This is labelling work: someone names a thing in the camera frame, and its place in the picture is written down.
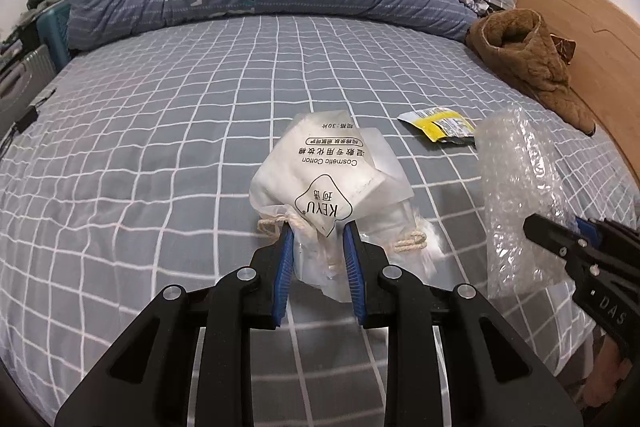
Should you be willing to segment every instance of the barcode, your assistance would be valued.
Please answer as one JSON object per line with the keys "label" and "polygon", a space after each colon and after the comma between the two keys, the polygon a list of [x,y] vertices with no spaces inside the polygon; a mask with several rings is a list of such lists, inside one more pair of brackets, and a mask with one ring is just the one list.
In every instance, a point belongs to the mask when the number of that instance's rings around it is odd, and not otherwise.
{"label": "barcode", "polygon": [[449,112],[449,111],[451,110],[447,109],[446,107],[431,107],[430,109],[416,109],[414,110],[414,113],[418,115],[420,118],[429,118],[434,114],[438,114],[440,112]]}
{"label": "barcode", "polygon": [[443,118],[433,123],[440,127],[446,136],[465,138],[474,135],[462,118]]}

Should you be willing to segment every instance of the gray suitcase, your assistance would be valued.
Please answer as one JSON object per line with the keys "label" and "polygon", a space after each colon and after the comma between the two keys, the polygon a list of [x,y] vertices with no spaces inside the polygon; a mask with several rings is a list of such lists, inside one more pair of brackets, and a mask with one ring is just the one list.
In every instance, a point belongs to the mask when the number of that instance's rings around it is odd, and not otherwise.
{"label": "gray suitcase", "polygon": [[56,68],[43,44],[0,74],[0,137],[56,77]]}

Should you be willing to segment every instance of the bed sheet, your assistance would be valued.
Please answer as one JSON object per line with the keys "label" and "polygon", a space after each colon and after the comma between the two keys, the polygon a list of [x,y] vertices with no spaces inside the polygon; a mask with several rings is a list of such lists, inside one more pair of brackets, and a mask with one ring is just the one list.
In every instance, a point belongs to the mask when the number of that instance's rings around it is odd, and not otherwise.
{"label": "bed sheet", "polygon": [[[434,285],[486,289],[484,203],[475,150],[431,144],[396,119],[411,109],[450,107],[477,123],[525,107],[551,130],[572,209],[636,222],[638,189],[602,129],[586,137],[462,44],[406,28],[201,22],[76,57],[52,85],[0,163],[0,357],[49,420],[165,285],[212,285],[266,243],[249,183],[298,113],[347,109],[380,129],[444,252]],[[495,303],[554,372],[591,328],[571,292]],[[300,283],[283,327],[252,334],[257,426],[382,425],[385,378],[383,335]]]}

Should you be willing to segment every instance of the brown plush object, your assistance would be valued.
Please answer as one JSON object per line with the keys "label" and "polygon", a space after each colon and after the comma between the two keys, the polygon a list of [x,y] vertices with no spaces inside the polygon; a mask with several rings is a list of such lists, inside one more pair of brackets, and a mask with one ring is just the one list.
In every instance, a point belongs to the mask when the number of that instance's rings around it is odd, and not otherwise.
{"label": "brown plush object", "polygon": [[493,13],[471,26],[466,45],[511,87],[586,135],[595,132],[590,112],[569,88],[569,70],[542,15],[521,8]]}

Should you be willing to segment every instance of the bubble wrap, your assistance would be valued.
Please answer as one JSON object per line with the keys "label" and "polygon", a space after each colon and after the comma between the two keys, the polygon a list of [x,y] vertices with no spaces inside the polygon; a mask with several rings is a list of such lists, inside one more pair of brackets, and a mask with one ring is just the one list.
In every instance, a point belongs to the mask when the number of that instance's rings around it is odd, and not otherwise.
{"label": "bubble wrap", "polygon": [[550,144],[522,108],[496,112],[476,128],[490,298],[542,290],[567,277],[564,262],[526,239],[522,230],[533,213],[565,227],[571,222]]}

